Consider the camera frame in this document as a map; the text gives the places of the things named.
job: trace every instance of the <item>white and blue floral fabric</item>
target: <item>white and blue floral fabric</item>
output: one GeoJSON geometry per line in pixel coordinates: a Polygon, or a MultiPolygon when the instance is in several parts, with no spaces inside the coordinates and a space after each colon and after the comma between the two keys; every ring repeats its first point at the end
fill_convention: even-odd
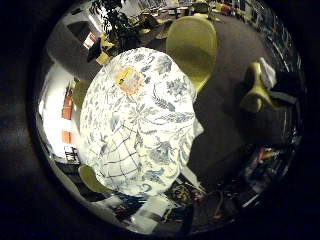
{"type": "Polygon", "coordinates": [[[96,75],[84,99],[83,163],[110,189],[137,197],[164,193],[203,132],[195,98],[192,83],[165,53],[137,48],[116,56],[96,75]],[[128,66],[143,76],[134,94],[115,80],[128,66]]]}

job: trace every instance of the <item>tablecloth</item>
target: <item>tablecloth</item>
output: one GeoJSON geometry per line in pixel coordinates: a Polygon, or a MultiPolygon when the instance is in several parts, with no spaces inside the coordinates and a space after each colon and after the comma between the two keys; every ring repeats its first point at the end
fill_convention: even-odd
{"type": "Polygon", "coordinates": [[[116,56],[84,99],[82,162],[110,189],[138,197],[164,193],[203,132],[195,98],[192,83],[165,53],[137,48],[116,56]]]}

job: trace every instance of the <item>yellow chair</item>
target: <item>yellow chair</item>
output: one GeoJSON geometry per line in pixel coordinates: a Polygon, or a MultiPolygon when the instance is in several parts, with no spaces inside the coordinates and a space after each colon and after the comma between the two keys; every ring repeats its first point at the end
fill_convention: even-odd
{"type": "Polygon", "coordinates": [[[279,105],[269,96],[268,91],[260,78],[260,74],[261,69],[258,62],[251,63],[245,74],[245,83],[252,86],[252,88],[242,98],[240,107],[252,113],[259,112],[263,105],[267,105],[271,108],[279,107],[279,105]]]}
{"type": "Polygon", "coordinates": [[[96,173],[92,167],[88,165],[82,165],[78,169],[79,175],[83,183],[93,192],[106,193],[110,191],[109,188],[103,186],[96,177],[96,173]]]}
{"type": "Polygon", "coordinates": [[[89,86],[90,83],[86,81],[79,81],[76,83],[72,92],[72,102],[77,106],[77,108],[82,108],[83,100],[86,96],[89,86]]]}
{"type": "Polygon", "coordinates": [[[170,27],[166,52],[200,92],[212,75],[216,62],[217,36],[206,19],[186,16],[170,27]]]}

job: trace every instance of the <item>floor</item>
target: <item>floor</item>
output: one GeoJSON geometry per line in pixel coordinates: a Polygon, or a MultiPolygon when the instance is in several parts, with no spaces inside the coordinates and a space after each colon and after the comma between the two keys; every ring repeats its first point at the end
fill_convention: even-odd
{"type": "MultiPolygon", "coordinates": [[[[222,22],[214,22],[218,37],[216,67],[194,105],[205,131],[194,141],[189,161],[190,169],[207,190],[244,160],[246,141],[238,104],[247,67],[260,57],[276,65],[273,53],[255,29],[236,18],[218,17],[222,22]]],[[[153,40],[147,47],[165,52],[165,40],[153,40]]]]}

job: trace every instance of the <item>round table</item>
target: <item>round table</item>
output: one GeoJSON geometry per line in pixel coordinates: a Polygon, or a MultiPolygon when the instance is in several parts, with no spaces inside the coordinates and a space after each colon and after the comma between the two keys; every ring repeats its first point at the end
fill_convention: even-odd
{"type": "Polygon", "coordinates": [[[195,89],[165,53],[124,52],[96,75],[84,99],[83,164],[106,187],[137,197],[169,189],[203,132],[195,89]]]}

